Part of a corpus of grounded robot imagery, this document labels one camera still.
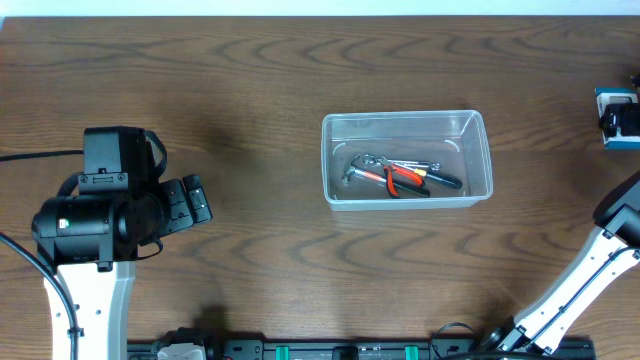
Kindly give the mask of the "blue and white box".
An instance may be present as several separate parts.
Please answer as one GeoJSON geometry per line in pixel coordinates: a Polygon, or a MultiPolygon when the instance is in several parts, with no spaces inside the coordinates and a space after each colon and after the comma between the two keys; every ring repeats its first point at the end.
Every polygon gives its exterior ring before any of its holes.
{"type": "MultiPolygon", "coordinates": [[[[596,88],[596,103],[598,108],[599,119],[604,113],[604,109],[609,104],[619,103],[638,103],[638,94],[630,89],[623,88],[596,88]]],[[[600,129],[603,138],[604,148],[607,150],[638,150],[639,149],[639,135],[638,136],[617,136],[607,138],[603,131],[600,129]]]]}

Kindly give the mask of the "small hammer with black grip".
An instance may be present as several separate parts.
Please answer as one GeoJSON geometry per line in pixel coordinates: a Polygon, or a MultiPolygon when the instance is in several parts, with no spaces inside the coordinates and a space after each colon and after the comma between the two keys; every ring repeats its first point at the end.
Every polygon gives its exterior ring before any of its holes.
{"type": "Polygon", "coordinates": [[[356,162],[361,158],[361,155],[358,154],[356,155],[349,163],[347,163],[345,165],[344,171],[343,171],[343,175],[342,175],[342,182],[345,185],[348,185],[351,181],[351,178],[353,176],[356,177],[361,177],[367,180],[372,180],[376,183],[382,184],[385,189],[386,189],[386,183],[385,183],[385,174],[383,171],[383,175],[379,175],[377,173],[374,173],[370,170],[365,170],[359,166],[356,165],[356,162]]]}

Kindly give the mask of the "black yellow screwdriver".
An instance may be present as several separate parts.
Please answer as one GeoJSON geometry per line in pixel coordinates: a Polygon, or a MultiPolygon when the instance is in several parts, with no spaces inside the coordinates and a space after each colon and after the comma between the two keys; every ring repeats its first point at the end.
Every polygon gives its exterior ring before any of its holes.
{"type": "Polygon", "coordinates": [[[445,186],[451,189],[459,190],[462,188],[462,181],[453,176],[441,171],[441,164],[437,162],[429,161],[407,161],[407,160],[392,160],[392,163],[414,171],[419,176],[437,183],[441,186],[445,186]]]}

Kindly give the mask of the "silver ratchet wrench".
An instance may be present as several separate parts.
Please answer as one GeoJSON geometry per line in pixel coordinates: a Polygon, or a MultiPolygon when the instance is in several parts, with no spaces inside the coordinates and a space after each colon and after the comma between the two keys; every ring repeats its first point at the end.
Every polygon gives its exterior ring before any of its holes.
{"type": "MultiPolygon", "coordinates": [[[[375,156],[372,154],[365,154],[363,156],[363,163],[365,165],[382,165],[383,160],[380,156],[375,156]]],[[[441,164],[438,162],[429,162],[429,161],[410,161],[410,160],[389,160],[389,163],[394,163],[396,165],[402,165],[405,167],[411,168],[423,168],[429,169],[433,171],[439,171],[441,169],[441,164]]]]}

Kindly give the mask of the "red handled pliers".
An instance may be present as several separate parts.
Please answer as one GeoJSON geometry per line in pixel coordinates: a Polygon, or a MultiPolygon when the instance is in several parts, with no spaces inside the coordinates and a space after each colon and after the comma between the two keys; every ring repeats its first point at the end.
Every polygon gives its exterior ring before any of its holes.
{"type": "Polygon", "coordinates": [[[422,197],[430,197],[431,193],[424,187],[424,180],[412,170],[389,163],[389,160],[382,157],[382,168],[385,174],[386,190],[393,199],[399,199],[398,190],[413,192],[422,197]]]}

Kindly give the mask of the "clear plastic storage container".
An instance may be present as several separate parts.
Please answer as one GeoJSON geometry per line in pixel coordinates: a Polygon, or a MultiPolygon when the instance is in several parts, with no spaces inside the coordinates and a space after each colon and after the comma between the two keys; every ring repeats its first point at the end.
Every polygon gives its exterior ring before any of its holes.
{"type": "Polygon", "coordinates": [[[482,115],[475,110],[330,114],[322,125],[323,190],[334,211],[427,210],[464,208],[489,199],[494,191],[489,142],[482,115]],[[459,190],[430,180],[429,198],[399,191],[392,199],[382,184],[353,176],[341,178],[356,155],[356,165],[383,175],[380,165],[365,165],[372,154],[388,160],[429,161],[459,178],[459,190]]]}

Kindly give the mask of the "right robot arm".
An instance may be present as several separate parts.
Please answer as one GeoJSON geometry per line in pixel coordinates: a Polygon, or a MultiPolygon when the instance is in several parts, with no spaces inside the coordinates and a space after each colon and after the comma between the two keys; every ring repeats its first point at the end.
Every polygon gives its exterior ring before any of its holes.
{"type": "Polygon", "coordinates": [[[593,219],[595,227],[568,267],[541,297],[481,342],[479,351],[554,354],[586,308],[639,264],[638,174],[612,190],[593,219]]]}

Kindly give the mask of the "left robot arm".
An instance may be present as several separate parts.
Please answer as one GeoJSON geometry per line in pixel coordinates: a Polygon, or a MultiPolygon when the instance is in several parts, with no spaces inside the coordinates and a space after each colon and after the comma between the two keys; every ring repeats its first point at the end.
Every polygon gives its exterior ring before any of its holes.
{"type": "Polygon", "coordinates": [[[139,250],[212,220],[196,175],[162,181],[167,152],[142,128],[84,132],[84,169],[32,221],[55,359],[123,359],[139,250]]]}

